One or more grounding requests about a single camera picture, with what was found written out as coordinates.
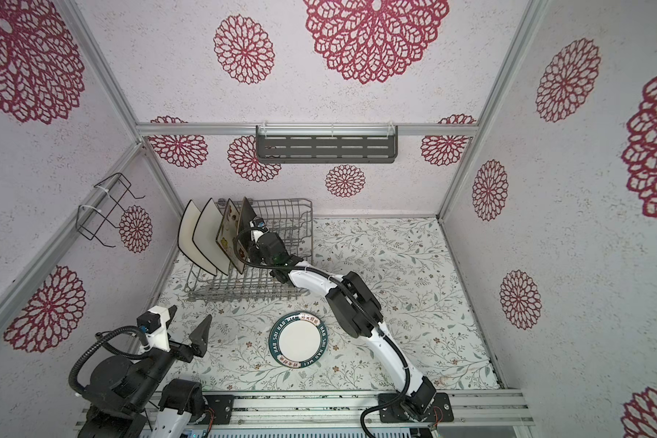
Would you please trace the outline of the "floral patterned square plate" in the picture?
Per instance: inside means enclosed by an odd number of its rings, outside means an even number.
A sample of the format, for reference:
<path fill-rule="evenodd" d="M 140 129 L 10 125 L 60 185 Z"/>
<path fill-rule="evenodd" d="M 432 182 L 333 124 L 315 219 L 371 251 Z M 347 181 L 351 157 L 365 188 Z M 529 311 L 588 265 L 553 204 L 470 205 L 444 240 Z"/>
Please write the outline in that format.
<path fill-rule="evenodd" d="M 230 266 L 238 275 L 243 275 L 246 265 L 238 258 L 234 250 L 234 238 L 237 236 L 240 211 L 231 199 L 226 200 L 223 220 L 216 236 L 216 243 L 229 258 Z"/>

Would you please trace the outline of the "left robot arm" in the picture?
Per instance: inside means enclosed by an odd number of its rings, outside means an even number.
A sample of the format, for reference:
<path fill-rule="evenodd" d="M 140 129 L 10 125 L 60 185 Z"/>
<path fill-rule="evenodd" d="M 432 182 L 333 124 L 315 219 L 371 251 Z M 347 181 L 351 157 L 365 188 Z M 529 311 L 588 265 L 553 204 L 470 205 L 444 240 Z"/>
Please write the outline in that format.
<path fill-rule="evenodd" d="M 213 317 L 206 316 L 184 344 L 168 334 L 176 312 L 176 306 L 155 306 L 133 325 L 96 334 L 68 377 L 70 388 L 91 404 L 79 437 L 138 437 L 146 426 L 152 437 L 184 437 L 190 423 L 212 427 L 216 413 L 198 381 L 173 379 L 158 403 L 151 400 L 177 361 L 190 363 L 208 349 Z"/>

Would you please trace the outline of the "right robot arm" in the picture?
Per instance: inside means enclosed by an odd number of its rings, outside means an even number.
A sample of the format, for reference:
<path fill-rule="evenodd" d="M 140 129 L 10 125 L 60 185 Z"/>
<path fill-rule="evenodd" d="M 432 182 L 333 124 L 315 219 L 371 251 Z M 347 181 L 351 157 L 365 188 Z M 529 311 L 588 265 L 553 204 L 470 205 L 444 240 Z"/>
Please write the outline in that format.
<path fill-rule="evenodd" d="M 233 239 L 237 256 L 241 255 L 241 243 L 250 244 L 246 250 L 250 259 L 242 261 L 245 265 L 266 270 L 281 284 L 308 290 L 325 299 L 344 332 L 364 341 L 391 377 L 397 394 L 364 411 L 363 421 L 373 412 L 392 407 L 403 411 L 413 421 L 421 421 L 429 415 L 437 390 L 392 337 L 381 303 L 360 275 L 353 271 L 345 275 L 332 274 L 312 266 L 302 257 L 289 253 L 279 234 L 269 230 L 264 221 L 256 226 L 243 226 L 237 232 Z"/>

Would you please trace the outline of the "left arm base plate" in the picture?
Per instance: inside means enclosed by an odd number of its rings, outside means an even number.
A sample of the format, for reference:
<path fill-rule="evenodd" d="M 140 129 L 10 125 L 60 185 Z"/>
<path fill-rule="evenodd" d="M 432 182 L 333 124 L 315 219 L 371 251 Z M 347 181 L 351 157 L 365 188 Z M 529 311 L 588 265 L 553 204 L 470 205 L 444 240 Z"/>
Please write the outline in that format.
<path fill-rule="evenodd" d="M 228 425 L 234 410 L 235 396 L 233 395 L 214 395 L 207 394 L 204 396 L 205 408 L 203 416 L 199 419 L 200 425 Z"/>

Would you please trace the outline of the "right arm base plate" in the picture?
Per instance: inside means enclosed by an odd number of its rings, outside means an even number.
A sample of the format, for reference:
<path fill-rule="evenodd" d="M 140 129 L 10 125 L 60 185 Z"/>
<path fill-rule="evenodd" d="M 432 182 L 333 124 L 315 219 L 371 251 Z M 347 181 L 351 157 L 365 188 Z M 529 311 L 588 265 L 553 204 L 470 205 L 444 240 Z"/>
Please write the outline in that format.
<path fill-rule="evenodd" d="M 404 399 L 379 411 L 382 423 L 452 423 L 454 411 L 449 396 L 436 392 L 434 399 L 424 407 Z"/>

